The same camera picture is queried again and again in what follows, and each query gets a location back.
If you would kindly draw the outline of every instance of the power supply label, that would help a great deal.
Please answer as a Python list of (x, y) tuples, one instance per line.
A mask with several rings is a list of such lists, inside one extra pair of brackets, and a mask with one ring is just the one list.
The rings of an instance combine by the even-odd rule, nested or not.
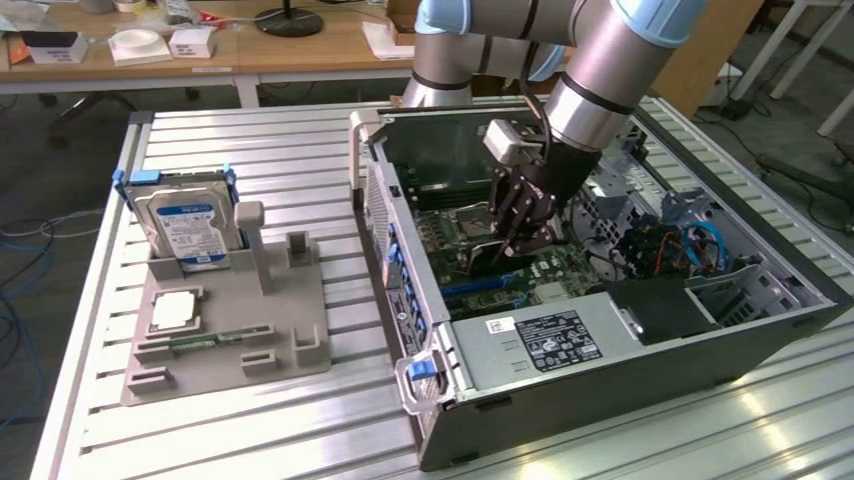
[(540, 372), (601, 357), (575, 310), (517, 321), (516, 332)]

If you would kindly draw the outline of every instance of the blue pcie slot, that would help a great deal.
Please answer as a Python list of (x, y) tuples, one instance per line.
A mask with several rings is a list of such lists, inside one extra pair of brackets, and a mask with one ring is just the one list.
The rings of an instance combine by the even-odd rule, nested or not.
[(497, 290), (509, 284), (515, 276), (515, 273), (507, 273), (497, 278), (441, 287), (441, 296), (452, 297), (454, 295), (464, 295), (466, 293), (481, 292), (484, 290)]

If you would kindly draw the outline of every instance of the blue hard drive label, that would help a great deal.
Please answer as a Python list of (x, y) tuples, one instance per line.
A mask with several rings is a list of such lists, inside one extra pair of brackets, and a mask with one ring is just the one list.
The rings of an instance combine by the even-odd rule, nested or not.
[(157, 215), (181, 215), (185, 213), (204, 213), (212, 212), (213, 205), (209, 203), (200, 203), (198, 205), (176, 205), (172, 207), (160, 207), (157, 209)]
[(205, 264), (225, 258), (222, 233), (213, 226), (213, 205), (170, 205), (156, 210), (165, 240), (182, 263)]

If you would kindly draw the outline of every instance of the white table frame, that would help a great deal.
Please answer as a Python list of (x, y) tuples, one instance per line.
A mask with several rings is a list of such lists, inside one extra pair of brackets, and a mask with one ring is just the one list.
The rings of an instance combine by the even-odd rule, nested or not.
[[(823, 45), (824, 41), (827, 40), (827, 37), (829, 36), (833, 29), (841, 22), (841, 19), (844, 18), (848, 10), (851, 9), (851, 6), (854, 6), (854, 0), (843, 0), (841, 2), (839, 2), (839, 0), (795, 0), (793, 5), (788, 9), (788, 13), (785, 14), (785, 17), (783, 17), (783, 20), (779, 23), (776, 30), (773, 30), (773, 34), (771, 35), (771, 38), (768, 38), (768, 41), (765, 42), (764, 47), (761, 47), (761, 51), (759, 52), (759, 55), (756, 55), (756, 59), (749, 65), (749, 68), (747, 69), (747, 72), (744, 73), (741, 80), (737, 82), (737, 85), (735, 86), (735, 90), (732, 91), (733, 100), (743, 98), (744, 94), (747, 93), (747, 90), (749, 90), (749, 86), (752, 85), (752, 82), (756, 80), (759, 72), (767, 65), (768, 60), (771, 59), (771, 55), (779, 48), (779, 45), (783, 42), (783, 38), (785, 38), (785, 35), (791, 31), (791, 27), (793, 26), (795, 22), (800, 18), (800, 15), (803, 15), (803, 12), (805, 11), (805, 7), (836, 7), (835, 13), (829, 16), (829, 18), (824, 22), (824, 25), (821, 25), (821, 27), (817, 29), (817, 32), (815, 32), (815, 35), (812, 35), (812, 39), (809, 40), (809, 43), (803, 48), (803, 51), (797, 55), (795, 62), (792, 63), (791, 67), (788, 67), (788, 70), (785, 71), (785, 75), (783, 76), (781, 80), (776, 84), (776, 87), (771, 91), (771, 98), (773, 99), (781, 98), (781, 96), (785, 94), (785, 90), (791, 86), (792, 82), (795, 81), (795, 78), (803, 71), (805, 64), (812, 58), (812, 55), (815, 55), (815, 52), (817, 51), (819, 47)], [(841, 104), (836, 107), (833, 112), (829, 114), (829, 117), (827, 118), (820, 128), (817, 129), (819, 135), (821, 136), (829, 135), (829, 132), (836, 127), (836, 125), (839, 124), (844, 116), (848, 114), (848, 112), (851, 111), (851, 108), (854, 108), (854, 91), (851, 91), (851, 94), (847, 96)]]

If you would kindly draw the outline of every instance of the white paper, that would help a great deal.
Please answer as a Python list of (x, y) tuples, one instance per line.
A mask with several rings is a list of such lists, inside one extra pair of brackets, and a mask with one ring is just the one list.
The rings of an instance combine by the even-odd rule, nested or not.
[(49, 8), (41, 3), (0, 0), (0, 30), (41, 30)]
[(361, 32), (370, 46), (370, 52), (380, 60), (405, 60), (414, 57), (414, 47), (394, 45), (388, 25), (364, 22)]

